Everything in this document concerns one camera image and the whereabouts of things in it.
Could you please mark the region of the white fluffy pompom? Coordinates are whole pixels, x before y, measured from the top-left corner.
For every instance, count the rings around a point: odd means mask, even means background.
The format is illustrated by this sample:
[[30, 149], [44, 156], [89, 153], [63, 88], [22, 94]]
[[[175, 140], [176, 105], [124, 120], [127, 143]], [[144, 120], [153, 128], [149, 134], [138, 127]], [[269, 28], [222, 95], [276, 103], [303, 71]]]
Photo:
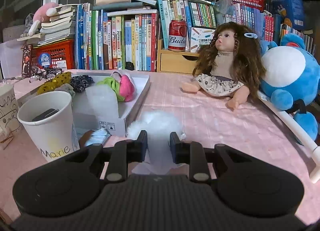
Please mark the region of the white fluffy pompom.
[[144, 162], [157, 167], [174, 164], [169, 146], [170, 134], [176, 132], [180, 140], [186, 138], [181, 122], [172, 113], [162, 110], [144, 112], [127, 128], [127, 138], [137, 139], [142, 130], [148, 134], [148, 152]]

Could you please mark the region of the white foam block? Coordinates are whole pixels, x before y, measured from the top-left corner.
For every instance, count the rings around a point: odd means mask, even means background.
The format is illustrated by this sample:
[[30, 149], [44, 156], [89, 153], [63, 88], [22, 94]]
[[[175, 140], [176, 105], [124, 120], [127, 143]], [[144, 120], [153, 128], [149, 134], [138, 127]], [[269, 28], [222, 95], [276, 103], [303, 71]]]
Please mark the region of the white foam block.
[[118, 119], [118, 100], [116, 93], [105, 84], [93, 85], [86, 90], [86, 96], [93, 114], [107, 119]]

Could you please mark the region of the lime green scrunchie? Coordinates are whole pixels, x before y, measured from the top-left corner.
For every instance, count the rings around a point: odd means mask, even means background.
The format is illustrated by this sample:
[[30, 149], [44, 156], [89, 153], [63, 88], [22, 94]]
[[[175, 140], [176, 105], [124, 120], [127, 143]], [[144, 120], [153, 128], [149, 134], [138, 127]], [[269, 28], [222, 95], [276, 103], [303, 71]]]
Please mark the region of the lime green scrunchie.
[[97, 82], [97, 85], [108, 85], [116, 94], [117, 100], [119, 102], [124, 102], [125, 97], [120, 94], [120, 81], [116, 80], [113, 77], [106, 77], [105, 79]]

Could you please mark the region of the gold sequin bow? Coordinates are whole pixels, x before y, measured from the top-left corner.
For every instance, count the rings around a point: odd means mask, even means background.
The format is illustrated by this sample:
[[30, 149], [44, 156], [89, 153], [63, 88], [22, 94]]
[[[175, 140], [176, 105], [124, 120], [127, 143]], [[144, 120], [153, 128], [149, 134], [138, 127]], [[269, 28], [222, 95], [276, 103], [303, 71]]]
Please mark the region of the gold sequin bow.
[[69, 84], [71, 82], [71, 77], [72, 77], [71, 72], [63, 72], [61, 74], [58, 74], [53, 79], [41, 85], [37, 90], [37, 95], [47, 93], [47, 92], [52, 92], [64, 84]]

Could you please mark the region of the white cardboard box tray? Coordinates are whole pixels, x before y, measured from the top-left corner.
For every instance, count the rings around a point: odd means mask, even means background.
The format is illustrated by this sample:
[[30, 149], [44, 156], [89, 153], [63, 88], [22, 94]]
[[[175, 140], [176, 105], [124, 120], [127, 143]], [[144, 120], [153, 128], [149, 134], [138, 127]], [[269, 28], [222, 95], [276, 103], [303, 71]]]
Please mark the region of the white cardboard box tray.
[[[94, 84], [103, 80], [103, 76], [93, 76]], [[144, 98], [150, 87], [150, 77], [148, 75], [137, 75], [131, 78], [135, 85], [135, 97], [130, 102], [119, 102], [118, 119], [107, 119], [93, 114], [89, 106], [86, 91], [76, 93], [72, 98], [72, 114], [75, 131], [77, 130], [99, 130], [105, 128], [109, 134], [118, 137], [125, 137], [127, 126], [135, 119]]]

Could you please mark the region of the white crumpled paper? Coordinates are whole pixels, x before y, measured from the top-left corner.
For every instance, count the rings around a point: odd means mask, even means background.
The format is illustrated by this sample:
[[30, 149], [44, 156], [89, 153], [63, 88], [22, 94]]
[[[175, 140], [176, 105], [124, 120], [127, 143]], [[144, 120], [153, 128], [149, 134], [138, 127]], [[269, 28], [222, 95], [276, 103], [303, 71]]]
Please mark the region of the white crumpled paper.
[[170, 170], [179, 169], [182, 166], [183, 164], [170, 164], [164, 167], [157, 167], [156, 165], [142, 162], [138, 163], [131, 172], [139, 175], [166, 175]]

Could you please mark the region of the wooden drawer box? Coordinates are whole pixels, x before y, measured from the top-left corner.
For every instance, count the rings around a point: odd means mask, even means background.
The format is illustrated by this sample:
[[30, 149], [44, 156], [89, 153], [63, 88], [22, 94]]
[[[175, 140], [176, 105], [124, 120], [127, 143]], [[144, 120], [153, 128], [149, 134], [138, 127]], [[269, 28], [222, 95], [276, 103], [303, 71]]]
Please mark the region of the wooden drawer box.
[[164, 48], [163, 39], [157, 40], [157, 72], [192, 74], [197, 53], [175, 52]]

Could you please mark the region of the brown haired baby doll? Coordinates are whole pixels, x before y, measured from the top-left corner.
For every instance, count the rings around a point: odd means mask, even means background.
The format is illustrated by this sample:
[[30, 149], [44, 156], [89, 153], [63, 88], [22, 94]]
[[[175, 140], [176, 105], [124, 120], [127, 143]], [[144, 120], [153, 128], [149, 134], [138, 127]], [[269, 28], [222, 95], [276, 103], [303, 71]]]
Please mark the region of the brown haired baby doll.
[[235, 22], [221, 24], [210, 44], [198, 50], [193, 80], [181, 85], [184, 92], [203, 90], [212, 97], [229, 97], [227, 107], [237, 109], [248, 97], [257, 98], [266, 74], [258, 36]]

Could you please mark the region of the red plastic crate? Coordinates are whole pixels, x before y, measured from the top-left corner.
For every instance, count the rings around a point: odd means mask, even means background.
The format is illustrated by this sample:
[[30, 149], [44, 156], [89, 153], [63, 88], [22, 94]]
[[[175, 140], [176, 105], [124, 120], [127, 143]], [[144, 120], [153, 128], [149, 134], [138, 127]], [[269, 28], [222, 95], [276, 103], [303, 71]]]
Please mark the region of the red plastic crate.
[[50, 56], [49, 67], [74, 69], [74, 39], [61, 40], [52, 44], [35, 47], [31, 50], [30, 63], [39, 68], [43, 68], [44, 63], [48, 60], [40, 58], [42, 54]]

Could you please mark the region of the doodled white paper cup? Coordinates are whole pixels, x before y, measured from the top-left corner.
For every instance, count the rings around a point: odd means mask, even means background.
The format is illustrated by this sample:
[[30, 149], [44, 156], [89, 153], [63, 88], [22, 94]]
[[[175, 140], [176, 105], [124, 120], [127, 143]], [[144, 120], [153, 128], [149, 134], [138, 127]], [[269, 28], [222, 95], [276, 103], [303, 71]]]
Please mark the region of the doodled white paper cup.
[[12, 84], [4, 84], [1, 86], [0, 106], [1, 129], [5, 133], [12, 133], [15, 135], [20, 131], [21, 126], [17, 119], [19, 105]]

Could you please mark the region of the blue white plush toy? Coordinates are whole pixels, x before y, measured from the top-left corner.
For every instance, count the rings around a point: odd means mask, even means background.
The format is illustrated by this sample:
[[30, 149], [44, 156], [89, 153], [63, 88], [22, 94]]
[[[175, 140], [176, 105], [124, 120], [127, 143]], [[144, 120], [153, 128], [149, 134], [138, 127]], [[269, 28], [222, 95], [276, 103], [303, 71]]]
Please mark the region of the blue white plush toy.
[[266, 70], [260, 80], [260, 91], [276, 109], [293, 114], [293, 119], [315, 140], [318, 123], [306, 106], [319, 92], [317, 60], [305, 50], [303, 39], [293, 33], [284, 35], [279, 45], [262, 40], [260, 49]]

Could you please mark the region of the stack of lying books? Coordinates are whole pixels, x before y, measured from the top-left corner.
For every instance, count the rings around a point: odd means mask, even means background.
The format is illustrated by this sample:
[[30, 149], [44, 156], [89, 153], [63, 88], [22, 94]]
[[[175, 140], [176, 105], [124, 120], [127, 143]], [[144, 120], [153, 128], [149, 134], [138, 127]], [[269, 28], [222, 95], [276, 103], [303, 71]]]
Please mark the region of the stack of lying books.
[[72, 39], [75, 35], [77, 7], [62, 5], [49, 22], [43, 22], [33, 36], [19, 37], [18, 41], [33, 46], [43, 46], [61, 40]]

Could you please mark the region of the pink white plush toy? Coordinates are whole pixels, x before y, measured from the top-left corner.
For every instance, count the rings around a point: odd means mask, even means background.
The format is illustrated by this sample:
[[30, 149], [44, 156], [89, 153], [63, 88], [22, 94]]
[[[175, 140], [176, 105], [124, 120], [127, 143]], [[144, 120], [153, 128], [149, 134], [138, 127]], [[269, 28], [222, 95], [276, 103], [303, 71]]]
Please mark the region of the pink white plush toy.
[[57, 9], [62, 5], [50, 2], [41, 6], [34, 14], [33, 23], [29, 29], [28, 36], [33, 36], [43, 22], [49, 22], [51, 16], [57, 14]]

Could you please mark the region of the blue cardboard box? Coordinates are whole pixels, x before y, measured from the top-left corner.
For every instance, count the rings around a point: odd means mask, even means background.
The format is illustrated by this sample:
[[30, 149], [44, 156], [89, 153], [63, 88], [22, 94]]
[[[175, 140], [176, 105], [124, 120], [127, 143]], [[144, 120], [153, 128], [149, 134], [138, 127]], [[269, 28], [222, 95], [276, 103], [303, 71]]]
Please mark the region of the blue cardboard box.
[[302, 0], [270, 0], [272, 12], [279, 14], [281, 22], [293, 29], [302, 31], [305, 15]]

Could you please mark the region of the white curved rail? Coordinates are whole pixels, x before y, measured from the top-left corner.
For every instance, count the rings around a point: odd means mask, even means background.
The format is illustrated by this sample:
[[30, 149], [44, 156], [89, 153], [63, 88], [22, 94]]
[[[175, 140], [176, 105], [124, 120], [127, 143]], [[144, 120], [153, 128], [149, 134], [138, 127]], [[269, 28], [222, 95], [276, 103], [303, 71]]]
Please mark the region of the white curved rail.
[[311, 158], [316, 166], [310, 173], [310, 181], [317, 183], [319, 181], [319, 146], [312, 140], [306, 131], [285, 111], [280, 111], [271, 103], [270, 98], [264, 93], [258, 91], [259, 99], [292, 131], [292, 133], [301, 141], [301, 143], [311, 152]]

